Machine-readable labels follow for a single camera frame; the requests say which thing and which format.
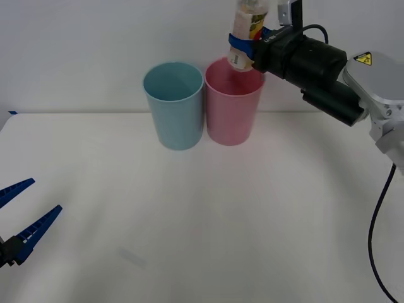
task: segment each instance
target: white table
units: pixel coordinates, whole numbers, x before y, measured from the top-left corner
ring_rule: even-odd
[[[367,231],[390,162],[323,114],[259,114],[247,143],[165,149],[149,114],[19,114],[0,132],[8,239],[63,211],[2,303],[387,302]],[[379,215],[380,274],[404,302],[404,179]]]

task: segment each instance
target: bottle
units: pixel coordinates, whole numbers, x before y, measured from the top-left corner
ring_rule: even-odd
[[[237,0],[233,36],[242,40],[259,40],[268,14],[269,0]],[[238,71],[250,71],[254,61],[241,50],[230,48],[227,60]]]

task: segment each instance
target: pink cup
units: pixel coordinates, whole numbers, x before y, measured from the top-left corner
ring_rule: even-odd
[[[205,73],[208,134],[222,145],[245,142],[253,128],[264,76],[259,71],[235,71],[222,58]]]

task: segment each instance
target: yellow warning label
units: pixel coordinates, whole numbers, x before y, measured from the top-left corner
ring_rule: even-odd
[[[370,52],[366,52],[363,55],[355,57],[354,59],[360,63],[372,66],[372,54]]]

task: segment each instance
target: black cable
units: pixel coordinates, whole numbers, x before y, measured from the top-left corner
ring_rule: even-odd
[[[376,277],[376,280],[377,280],[379,286],[381,287],[382,291],[388,296],[388,298],[390,299],[390,301],[392,303],[398,303],[398,301],[396,299],[394,299],[394,297],[389,293],[389,291],[387,290],[387,288],[384,286],[383,282],[381,281],[379,273],[377,272],[376,265],[374,264],[374,259],[373,259],[372,236],[373,236],[374,224],[376,223],[377,214],[379,213],[380,207],[383,203],[384,197],[386,196],[387,190],[390,187],[390,183],[393,180],[395,172],[396,172],[396,165],[393,164],[393,166],[391,167],[390,175],[386,181],[386,185],[384,185],[384,188],[383,188],[383,191],[381,192],[379,201],[377,202],[376,209],[374,210],[372,221],[371,221],[371,227],[369,229],[369,235],[367,238],[367,250],[369,252],[369,259],[371,261],[371,266],[372,266],[374,276]]]
[[[319,25],[319,24],[308,25],[308,26],[302,27],[300,30],[294,32],[292,38],[289,40],[289,43],[293,42],[297,37],[302,35],[306,30],[310,30],[312,28],[317,28],[318,30],[321,30],[321,32],[324,35],[324,41],[325,41],[326,44],[328,44],[329,40],[328,40],[327,30],[324,27],[322,27],[321,25]]]

